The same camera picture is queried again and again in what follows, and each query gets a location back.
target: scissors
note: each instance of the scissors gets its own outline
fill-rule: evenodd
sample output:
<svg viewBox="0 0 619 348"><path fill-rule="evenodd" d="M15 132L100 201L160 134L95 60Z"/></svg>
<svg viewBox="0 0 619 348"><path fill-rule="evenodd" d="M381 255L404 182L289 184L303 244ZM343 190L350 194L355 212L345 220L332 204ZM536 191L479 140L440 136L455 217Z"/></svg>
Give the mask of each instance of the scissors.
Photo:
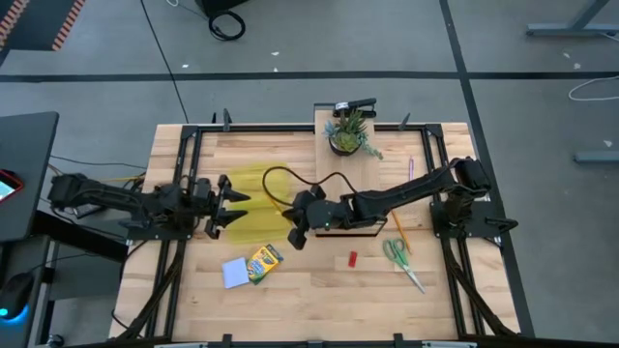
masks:
<svg viewBox="0 0 619 348"><path fill-rule="evenodd" d="M408 259L406 259L406 253L404 252L404 250L405 245L402 238L386 240L383 242L383 251L385 251L385 255L387 256L387 258L395 262L400 268L402 268L413 280L415 285L417 285L419 290L421 290L422 294L425 294L426 289L424 289L424 285L422 285L421 281L417 279L417 277L413 273L413 270L408 267Z"/></svg>

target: yellow plastic sheet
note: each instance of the yellow plastic sheet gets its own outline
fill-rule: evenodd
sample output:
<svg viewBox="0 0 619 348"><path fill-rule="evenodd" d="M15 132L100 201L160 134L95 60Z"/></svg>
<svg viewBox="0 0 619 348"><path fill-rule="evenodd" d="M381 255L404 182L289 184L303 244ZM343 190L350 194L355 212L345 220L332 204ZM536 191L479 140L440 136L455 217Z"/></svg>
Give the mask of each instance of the yellow plastic sheet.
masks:
<svg viewBox="0 0 619 348"><path fill-rule="evenodd" d="M248 214L230 223L225 228L228 241L235 244L263 243L283 240L290 231L290 222L281 216L269 196L262 189L262 175L283 162L257 162L237 167L227 173L232 188L251 197L244 202L229 203L227 209L245 210ZM266 182L269 191L283 201L289 201L289 179L286 172L276 170L269 173Z"/></svg>

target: sticky note pad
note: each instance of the sticky note pad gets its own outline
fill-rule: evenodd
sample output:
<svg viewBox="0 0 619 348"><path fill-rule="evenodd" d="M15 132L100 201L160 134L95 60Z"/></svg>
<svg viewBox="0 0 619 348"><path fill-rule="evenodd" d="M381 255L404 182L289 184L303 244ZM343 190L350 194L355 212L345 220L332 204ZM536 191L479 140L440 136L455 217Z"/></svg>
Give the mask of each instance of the sticky note pad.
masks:
<svg viewBox="0 0 619 348"><path fill-rule="evenodd" d="M228 261L221 265L223 270L223 287L226 289L250 282L245 257Z"/></svg>

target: gray floor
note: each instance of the gray floor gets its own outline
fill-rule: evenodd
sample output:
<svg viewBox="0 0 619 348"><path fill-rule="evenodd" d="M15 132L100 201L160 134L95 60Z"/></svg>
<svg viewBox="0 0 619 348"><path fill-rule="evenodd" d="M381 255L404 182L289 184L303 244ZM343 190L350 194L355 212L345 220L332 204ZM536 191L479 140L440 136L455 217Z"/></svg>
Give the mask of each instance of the gray floor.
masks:
<svg viewBox="0 0 619 348"><path fill-rule="evenodd" d="M250 1L238 8L248 33L235 43L215 41L195 14L164 0L145 1L176 73L455 70L440 7L432 0ZM194 8L193 1L181 1ZM527 23L566 21L583 3L450 1L468 70L619 70L619 43L606 38L524 36ZM619 22L619 3L608 5L599 21ZM89 0L60 52L13 51L0 68L0 74L71 73L165 73L137 0ZM581 82L472 85L507 213L520 221L513 236L536 334L619 342L613 297L619 290L613 272L619 265L619 167L571 160L576 150L619 146L619 101L570 101L568 91ZM456 80L183 81L178 87L191 122L208 122L224 107L236 122L308 122L314 102L367 97L378 98L383 120L411 112L411 121L468 122ZM619 82L583 94L618 95ZM170 82L0 84L0 115L47 110L61 114L53 153L76 160L144 165L156 124L184 121ZM53 163L93 178L139 171ZM67 271L63 286L83 286L74 276L80 272L117 281L113 265L88 262L67 260L72 275ZM116 290L101 289L92 298L58 304L53 330L68 343L105 339Z"/></svg>

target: plant pot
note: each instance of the plant pot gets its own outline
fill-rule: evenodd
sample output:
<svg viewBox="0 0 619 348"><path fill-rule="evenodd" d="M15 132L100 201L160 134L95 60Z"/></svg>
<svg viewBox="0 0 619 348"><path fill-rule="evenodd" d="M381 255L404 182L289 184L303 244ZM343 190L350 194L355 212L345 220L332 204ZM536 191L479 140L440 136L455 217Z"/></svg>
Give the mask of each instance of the plant pot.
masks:
<svg viewBox="0 0 619 348"><path fill-rule="evenodd" d="M351 151L351 152L343 151L343 150L340 150L338 148L338 145L336 145L333 142L332 138L329 138L329 146L331 147L331 151L333 151L334 154L336 154L338 156L345 156L345 157L346 156L350 156L350 155L356 153L357 150L359 150L359 148L361 147L361 145L358 145L357 148L355 150Z"/></svg>

